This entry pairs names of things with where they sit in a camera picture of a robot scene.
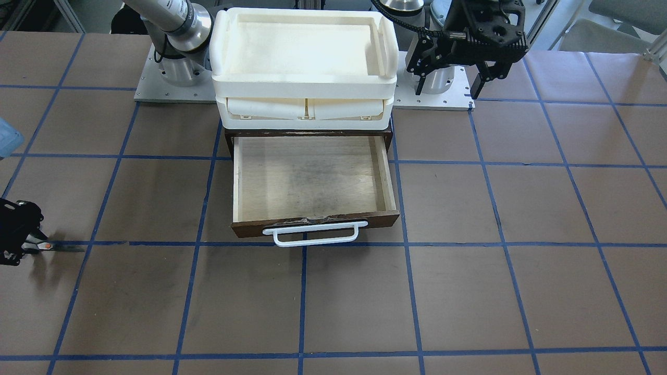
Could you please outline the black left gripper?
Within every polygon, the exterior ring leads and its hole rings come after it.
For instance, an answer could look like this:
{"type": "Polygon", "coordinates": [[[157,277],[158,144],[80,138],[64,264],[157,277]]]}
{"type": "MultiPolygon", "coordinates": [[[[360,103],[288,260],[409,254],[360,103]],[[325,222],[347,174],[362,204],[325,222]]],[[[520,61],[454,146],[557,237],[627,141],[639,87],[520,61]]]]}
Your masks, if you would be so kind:
{"type": "MultiPolygon", "coordinates": [[[[446,61],[458,66],[477,67],[470,88],[477,99],[486,83],[505,79],[509,64],[527,53],[524,32],[526,7],[521,1],[453,1],[443,30],[459,32],[462,39],[447,40],[446,61]],[[486,61],[495,62],[489,66],[486,61]]],[[[415,95],[443,94],[449,88],[449,66],[435,52],[436,43],[425,35],[412,38],[406,57],[406,71],[415,81],[415,95]]]]}

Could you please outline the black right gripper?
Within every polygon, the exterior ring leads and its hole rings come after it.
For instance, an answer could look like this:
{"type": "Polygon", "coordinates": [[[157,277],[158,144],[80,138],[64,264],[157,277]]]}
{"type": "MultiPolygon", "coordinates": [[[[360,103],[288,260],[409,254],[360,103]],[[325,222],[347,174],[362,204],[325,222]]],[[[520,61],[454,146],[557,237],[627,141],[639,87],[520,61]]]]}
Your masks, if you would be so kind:
{"type": "Polygon", "coordinates": [[[26,254],[39,254],[44,244],[40,230],[44,219],[37,204],[29,201],[10,202],[1,199],[1,264],[18,266],[26,254]]]}

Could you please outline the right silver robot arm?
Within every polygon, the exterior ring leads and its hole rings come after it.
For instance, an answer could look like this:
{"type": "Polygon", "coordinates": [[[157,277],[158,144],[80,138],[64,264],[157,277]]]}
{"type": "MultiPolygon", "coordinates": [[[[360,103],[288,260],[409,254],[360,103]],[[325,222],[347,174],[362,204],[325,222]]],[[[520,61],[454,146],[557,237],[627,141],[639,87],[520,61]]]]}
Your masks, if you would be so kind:
{"type": "MultiPolygon", "coordinates": [[[[190,1],[126,1],[135,11],[152,39],[153,56],[149,67],[168,88],[184,89],[200,101],[196,93],[211,76],[207,58],[214,17],[198,3],[190,1]]],[[[52,251],[53,245],[41,231],[44,217],[40,206],[29,201],[2,199],[2,264],[18,266],[27,254],[52,251]]]]}

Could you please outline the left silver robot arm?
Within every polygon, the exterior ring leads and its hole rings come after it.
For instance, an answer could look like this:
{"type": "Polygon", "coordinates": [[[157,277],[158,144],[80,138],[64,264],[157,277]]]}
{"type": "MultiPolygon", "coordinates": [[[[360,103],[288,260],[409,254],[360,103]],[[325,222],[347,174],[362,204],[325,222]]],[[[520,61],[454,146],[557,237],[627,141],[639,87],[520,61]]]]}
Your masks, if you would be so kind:
{"type": "Polygon", "coordinates": [[[529,52],[526,9],[520,1],[452,1],[440,29],[407,21],[425,9],[424,1],[374,1],[373,5],[396,26],[415,34],[406,70],[418,78],[416,95],[425,92],[427,76],[438,69],[476,66],[471,88],[476,99],[486,83],[505,79],[512,65],[529,52]]]}

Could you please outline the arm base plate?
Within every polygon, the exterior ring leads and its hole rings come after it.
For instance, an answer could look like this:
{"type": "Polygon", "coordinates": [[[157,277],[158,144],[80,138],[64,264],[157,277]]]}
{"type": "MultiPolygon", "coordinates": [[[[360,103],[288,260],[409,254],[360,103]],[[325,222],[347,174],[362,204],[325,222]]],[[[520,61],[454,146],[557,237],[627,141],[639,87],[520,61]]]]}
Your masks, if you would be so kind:
{"type": "Polygon", "coordinates": [[[406,70],[407,52],[399,52],[393,106],[398,109],[467,111],[474,109],[464,66],[450,66],[430,73],[419,95],[419,79],[406,70]]]}
{"type": "Polygon", "coordinates": [[[211,72],[188,58],[155,62],[151,46],[135,92],[136,102],[214,104],[211,72]]]}

